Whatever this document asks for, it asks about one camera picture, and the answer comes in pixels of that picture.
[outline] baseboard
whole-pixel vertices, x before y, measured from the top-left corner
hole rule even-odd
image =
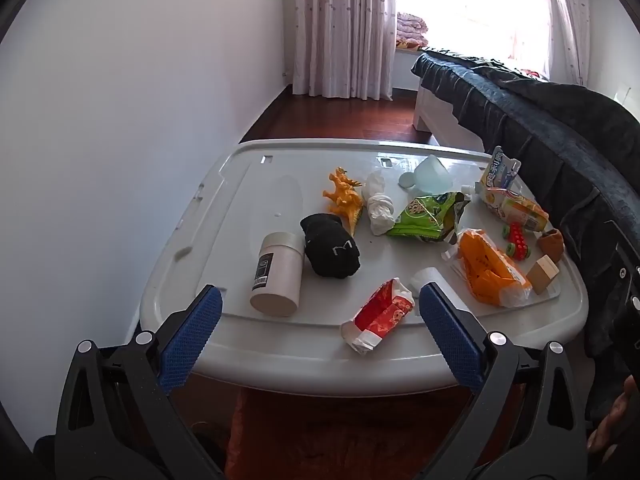
[[[391,92],[391,97],[401,99],[415,99],[418,97],[417,90],[407,90],[406,88],[394,88]]]
[[[249,128],[244,137],[240,139],[240,142],[247,142],[248,140],[267,139],[270,128],[276,121],[282,107],[285,105],[288,98],[293,94],[293,85],[287,85],[284,90],[266,107],[265,111],[260,114],[255,120],[255,123]]]

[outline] dark blue blanket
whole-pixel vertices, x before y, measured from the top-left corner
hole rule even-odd
[[[604,222],[615,220],[640,251],[640,124],[584,87],[541,82],[476,58],[427,52],[412,72],[453,105],[487,153],[500,145],[521,160],[520,176],[562,231],[589,294],[585,351],[596,362],[596,384],[587,416],[601,419],[628,375],[609,338],[621,291],[619,269],[610,264],[616,239]]]

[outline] white wall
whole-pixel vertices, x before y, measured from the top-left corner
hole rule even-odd
[[[629,88],[640,105],[640,33],[619,0],[589,0],[591,57],[588,87],[608,97]],[[633,103],[625,102],[630,111]]]
[[[284,87],[282,21],[282,0],[28,0],[0,44],[0,399],[29,445]]]

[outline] white bed frame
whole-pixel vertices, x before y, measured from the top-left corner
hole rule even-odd
[[[441,146],[484,152],[480,137],[460,126],[452,111],[453,106],[450,103],[438,99],[430,90],[418,86],[414,128],[419,132],[430,132]]]

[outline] orange dinosaur toy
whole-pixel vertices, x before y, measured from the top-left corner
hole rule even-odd
[[[331,199],[335,203],[335,205],[331,204],[329,206],[329,211],[346,217],[349,222],[349,232],[353,236],[364,206],[362,197],[354,187],[362,186],[362,184],[357,180],[348,178],[346,173],[343,168],[335,168],[335,174],[329,173],[329,180],[335,184],[335,192],[323,191],[322,196]]]

